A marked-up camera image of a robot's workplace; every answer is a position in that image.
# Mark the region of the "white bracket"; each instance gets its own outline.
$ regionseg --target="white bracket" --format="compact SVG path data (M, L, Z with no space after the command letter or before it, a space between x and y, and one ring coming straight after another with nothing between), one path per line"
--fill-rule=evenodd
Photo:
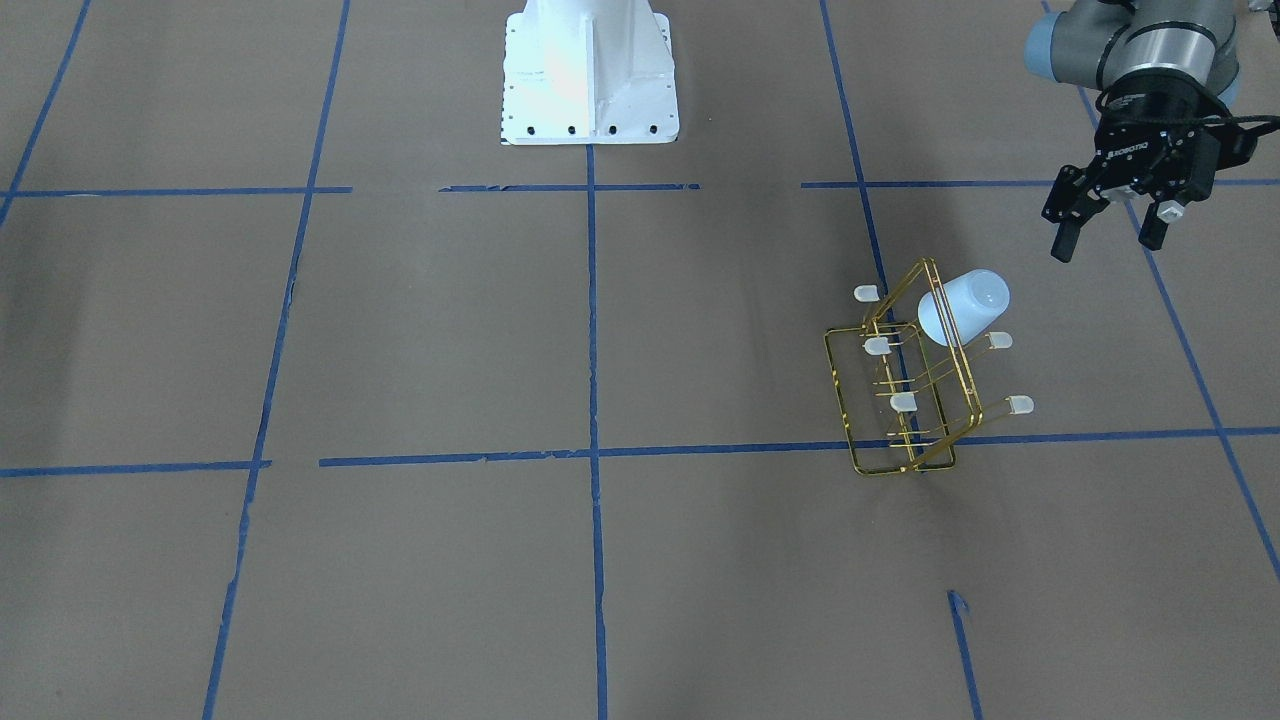
M527 0L507 18L502 141L637 145L680 135L671 22L649 0Z

